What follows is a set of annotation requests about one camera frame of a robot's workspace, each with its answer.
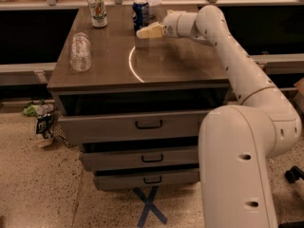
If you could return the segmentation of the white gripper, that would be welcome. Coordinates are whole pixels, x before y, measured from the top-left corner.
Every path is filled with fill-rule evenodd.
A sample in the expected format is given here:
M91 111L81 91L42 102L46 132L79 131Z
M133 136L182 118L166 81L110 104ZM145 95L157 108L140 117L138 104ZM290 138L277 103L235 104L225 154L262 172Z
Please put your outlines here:
M154 39L162 38L166 34L168 37L179 38L178 21L181 16L180 13L178 10L168 9L162 24L155 22L148 27L139 29L136 32L137 37L139 39Z

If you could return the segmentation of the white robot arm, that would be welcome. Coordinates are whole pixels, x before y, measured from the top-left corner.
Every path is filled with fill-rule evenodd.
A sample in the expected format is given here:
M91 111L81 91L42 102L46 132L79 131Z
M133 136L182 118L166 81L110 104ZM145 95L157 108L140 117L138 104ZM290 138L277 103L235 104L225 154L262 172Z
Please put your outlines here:
M136 35L213 46L236 95L235 104L209 112L199 129L204 227L277 228L267 160L297 144L302 122L295 108L233 37L216 6L171 10Z

